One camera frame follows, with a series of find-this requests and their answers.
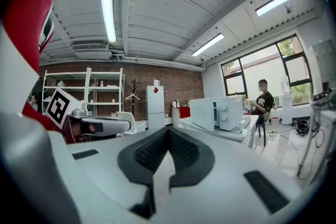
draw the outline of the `man in black t-shirt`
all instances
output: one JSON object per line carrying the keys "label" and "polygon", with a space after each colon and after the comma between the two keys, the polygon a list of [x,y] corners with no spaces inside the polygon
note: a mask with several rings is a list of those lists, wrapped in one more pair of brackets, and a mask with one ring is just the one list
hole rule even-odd
{"label": "man in black t-shirt", "polygon": [[[256,102],[254,101],[251,102],[251,105],[256,107],[252,111],[251,115],[264,115],[267,112],[270,112],[274,103],[274,98],[272,94],[270,94],[269,91],[267,90],[266,79],[262,79],[259,81],[259,89],[263,93],[257,98]],[[259,118],[257,124],[261,124],[262,120],[263,120],[262,118]]]}

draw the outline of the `black t-shirt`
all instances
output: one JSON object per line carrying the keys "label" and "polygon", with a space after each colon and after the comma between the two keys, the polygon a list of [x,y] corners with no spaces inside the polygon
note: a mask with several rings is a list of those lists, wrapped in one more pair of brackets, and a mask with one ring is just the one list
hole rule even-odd
{"label": "black t-shirt", "polygon": [[[257,98],[257,104],[259,106],[261,106],[262,108],[266,109],[268,112],[271,111],[273,103],[274,103],[274,98],[272,96],[272,94],[270,94],[269,92],[267,92],[265,95],[262,94]],[[254,109],[252,111],[251,114],[254,115],[263,115],[264,113],[262,113],[259,109]]]}

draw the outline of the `shelving unit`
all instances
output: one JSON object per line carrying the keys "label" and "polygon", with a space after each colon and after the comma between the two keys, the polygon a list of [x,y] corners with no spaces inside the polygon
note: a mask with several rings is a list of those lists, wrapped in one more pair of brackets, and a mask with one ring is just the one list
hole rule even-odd
{"label": "shelving unit", "polygon": [[[51,77],[54,79],[54,82],[51,86],[46,86],[47,78]],[[60,80],[66,82],[66,80],[85,80],[85,86],[73,87],[73,86],[64,86],[58,87],[57,83]],[[119,86],[109,86],[109,87],[100,87],[98,85],[100,80],[117,80]],[[124,86],[125,86],[125,75],[122,73],[122,68],[120,72],[92,72],[91,68],[88,67],[86,72],[64,72],[64,73],[48,73],[46,70],[43,82],[43,91],[42,91],[42,101],[43,103],[48,103],[50,100],[45,100],[45,92],[48,89],[55,90],[56,88],[63,89],[67,92],[73,91],[83,91],[84,92],[84,103],[93,105],[93,113],[97,115],[97,106],[98,105],[117,105],[119,111],[124,111]],[[89,93],[93,93],[93,102],[89,102]],[[98,92],[116,92],[118,93],[119,99],[118,102],[98,102],[97,93]],[[45,108],[43,106],[42,113],[45,114]]]}

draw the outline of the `window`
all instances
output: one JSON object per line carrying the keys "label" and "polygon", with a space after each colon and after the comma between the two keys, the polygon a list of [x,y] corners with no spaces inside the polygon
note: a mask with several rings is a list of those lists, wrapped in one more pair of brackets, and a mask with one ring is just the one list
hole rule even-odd
{"label": "window", "polygon": [[283,94],[281,82],[287,76],[293,105],[309,103],[311,98],[310,70],[297,36],[225,63],[222,71],[227,95],[245,94],[249,100],[256,100],[261,95],[258,81],[266,79],[274,103],[279,106],[279,97]]}

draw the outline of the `white refrigerator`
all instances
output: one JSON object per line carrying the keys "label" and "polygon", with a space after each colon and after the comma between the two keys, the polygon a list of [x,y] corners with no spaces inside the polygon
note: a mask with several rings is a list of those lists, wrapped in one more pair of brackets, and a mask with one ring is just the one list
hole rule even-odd
{"label": "white refrigerator", "polygon": [[147,86],[146,120],[149,129],[165,127],[163,86]]}

